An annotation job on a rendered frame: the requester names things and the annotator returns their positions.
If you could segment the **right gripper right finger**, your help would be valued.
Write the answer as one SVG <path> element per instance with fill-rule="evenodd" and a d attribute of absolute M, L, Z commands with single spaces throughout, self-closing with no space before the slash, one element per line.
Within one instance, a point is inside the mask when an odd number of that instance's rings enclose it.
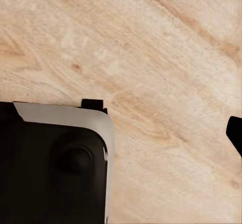
<path fill-rule="evenodd" d="M 226 135 L 242 157 L 242 118 L 235 116 L 229 118 Z"/>

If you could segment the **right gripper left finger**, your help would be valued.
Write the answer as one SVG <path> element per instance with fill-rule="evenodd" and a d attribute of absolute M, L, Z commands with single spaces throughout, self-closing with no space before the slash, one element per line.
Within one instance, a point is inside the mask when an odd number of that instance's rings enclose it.
<path fill-rule="evenodd" d="M 26 135 L 21 116 L 0 122 L 0 177 Z"/>

